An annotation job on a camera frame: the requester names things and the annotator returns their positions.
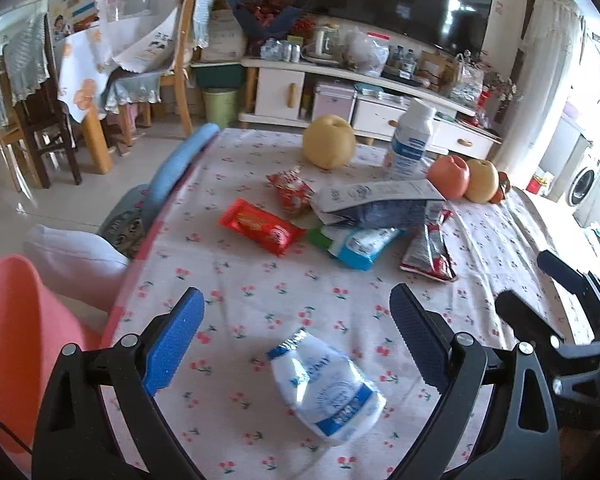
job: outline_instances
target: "silver screw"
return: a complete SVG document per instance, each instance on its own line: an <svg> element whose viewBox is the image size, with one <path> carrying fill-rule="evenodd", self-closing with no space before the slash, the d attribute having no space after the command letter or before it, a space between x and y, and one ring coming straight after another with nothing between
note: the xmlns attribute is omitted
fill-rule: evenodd
<svg viewBox="0 0 600 480"><path fill-rule="evenodd" d="M62 347L62 355L73 355L78 347L74 343L69 343Z"/></svg>
<svg viewBox="0 0 600 480"><path fill-rule="evenodd" d="M138 336L136 334L127 334L120 340L120 344L125 348L136 346L137 342Z"/></svg>
<svg viewBox="0 0 600 480"><path fill-rule="evenodd" d="M534 352L534 348L524 341L518 345L518 348L525 355L531 355Z"/></svg>
<svg viewBox="0 0 600 480"><path fill-rule="evenodd" d="M474 337L467 332L460 332L456 334L456 341L458 341L462 346L471 346L474 344Z"/></svg>

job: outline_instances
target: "white floor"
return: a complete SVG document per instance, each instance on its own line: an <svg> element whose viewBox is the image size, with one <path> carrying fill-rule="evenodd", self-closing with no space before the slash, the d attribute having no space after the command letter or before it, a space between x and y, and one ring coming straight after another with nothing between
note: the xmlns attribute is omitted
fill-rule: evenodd
<svg viewBox="0 0 600 480"><path fill-rule="evenodd" d="M59 169L47 165L52 181L49 189L30 188L16 192L0 156L0 257L21 253L27 231L35 224L56 229L96 232L100 223L131 187L151 180L162 161L180 143L180 123L157 123L144 130L130 153L112 154L113 169L106 175L88 173L88 152L81 148L78 161L82 183L76 186L63 160ZM104 313L62 298L81 319L96 330L106 322Z"/></svg>

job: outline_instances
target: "red snack package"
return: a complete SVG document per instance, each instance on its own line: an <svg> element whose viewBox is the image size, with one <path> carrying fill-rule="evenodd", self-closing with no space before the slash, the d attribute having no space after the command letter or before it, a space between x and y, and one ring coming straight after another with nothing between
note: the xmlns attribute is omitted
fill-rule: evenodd
<svg viewBox="0 0 600 480"><path fill-rule="evenodd" d="M427 207L427 224L404 253L400 268L446 283L454 282L458 276L451 266L451 257L440 232L440 226L452 213L441 206L435 203L431 208Z"/></svg>
<svg viewBox="0 0 600 480"><path fill-rule="evenodd" d="M300 178L300 166L288 171L267 175L267 180L276 187L283 211L289 216L298 216L311 210L313 190Z"/></svg>
<svg viewBox="0 0 600 480"><path fill-rule="evenodd" d="M276 256L283 256L289 246L304 234L304 229L241 198L229 206L218 223L246 236Z"/></svg>

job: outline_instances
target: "black cable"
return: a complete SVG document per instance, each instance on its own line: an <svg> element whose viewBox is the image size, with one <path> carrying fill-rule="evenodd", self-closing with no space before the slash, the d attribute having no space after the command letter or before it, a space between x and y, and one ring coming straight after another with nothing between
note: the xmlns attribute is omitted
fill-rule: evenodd
<svg viewBox="0 0 600 480"><path fill-rule="evenodd" d="M3 430L7 435L9 435L16 444L18 444L18 446L20 446L22 449L24 449L24 451L26 451L27 453L29 453L30 455L33 455L32 451L29 449L29 446L27 446L23 441L21 441L18 436L13 433L13 431L11 431L9 428L7 428L7 426L5 424L3 424L0 421L0 429Z"/></svg>

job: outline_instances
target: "drawer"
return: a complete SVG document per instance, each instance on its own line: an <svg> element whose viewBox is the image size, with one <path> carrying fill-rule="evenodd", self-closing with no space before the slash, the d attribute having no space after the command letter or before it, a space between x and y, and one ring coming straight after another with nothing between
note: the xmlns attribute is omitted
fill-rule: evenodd
<svg viewBox="0 0 600 480"><path fill-rule="evenodd" d="M486 158L493 141L446 121L434 122L435 132L430 144L473 158Z"/></svg>
<svg viewBox="0 0 600 480"><path fill-rule="evenodd" d="M391 138L394 136L398 119L403 113L404 110L400 108L357 100L351 126L354 130L371 132Z"/></svg>
<svg viewBox="0 0 600 480"><path fill-rule="evenodd" d="M297 119L304 72L261 68L258 74L256 115Z"/></svg>

